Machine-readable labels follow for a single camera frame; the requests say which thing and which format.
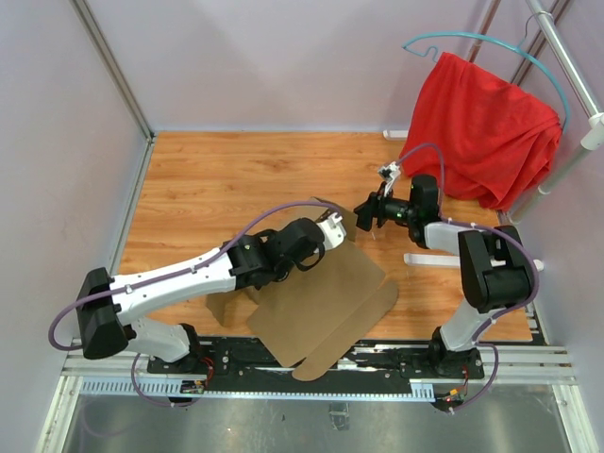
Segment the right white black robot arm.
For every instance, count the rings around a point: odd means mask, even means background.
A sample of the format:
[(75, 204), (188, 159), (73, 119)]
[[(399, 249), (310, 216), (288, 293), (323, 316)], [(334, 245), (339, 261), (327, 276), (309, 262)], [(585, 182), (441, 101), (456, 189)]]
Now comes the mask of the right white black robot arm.
[(401, 359), (404, 375), (481, 378), (478, 341), (499, 317), (525, 307), (538, 292), (538, 270), (513, 226), (488, 228), (445, 220), (436, 177), (415, 176), (408, 199), (394, 197), (394, 170), (380, 170), (382, 182), (354, 212), (357, 227), (369, 231), (393, 222), (408, 230), (423, 249), (460, 260), (463, 299), (454, 315), (437, 327), (424, 352)]

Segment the brown cardboard box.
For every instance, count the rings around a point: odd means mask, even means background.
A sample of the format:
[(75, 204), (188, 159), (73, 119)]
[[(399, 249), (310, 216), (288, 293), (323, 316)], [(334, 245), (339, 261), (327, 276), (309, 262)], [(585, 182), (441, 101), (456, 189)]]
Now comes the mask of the brown cardboard box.
[(342, 208), (346, 239), (308, 272), (293, 269), (282, 282), (206, 297), (206, 307), (223, 327), (226, 308), (239, 295), (255, 310), (248, 328), (293, 378), (314, 381), (362, 339), (398, 298), (398, 285), (355, 244), (356, 216)]

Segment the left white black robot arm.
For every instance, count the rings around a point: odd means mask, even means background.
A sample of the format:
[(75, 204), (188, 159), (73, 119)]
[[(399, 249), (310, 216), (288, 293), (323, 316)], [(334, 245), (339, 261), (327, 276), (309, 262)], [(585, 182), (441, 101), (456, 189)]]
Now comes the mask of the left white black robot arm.
[(76, 310), (83, 355), (101, 360), (128, 350), (189, 374), (202, 361), (194, 328), (150, 320), (148, 312), (201, 295), (283, 281), (293, 269), (309, 271), (308, 258), (321, 260), (343, 240), (340, 227), (331, 221), (303, 217), (281, 230), (243, 235), (235, 244), (196, 259), (137, 275), (113, 277), (104, 267), (93, 269), (78, 294), (85, 302)]

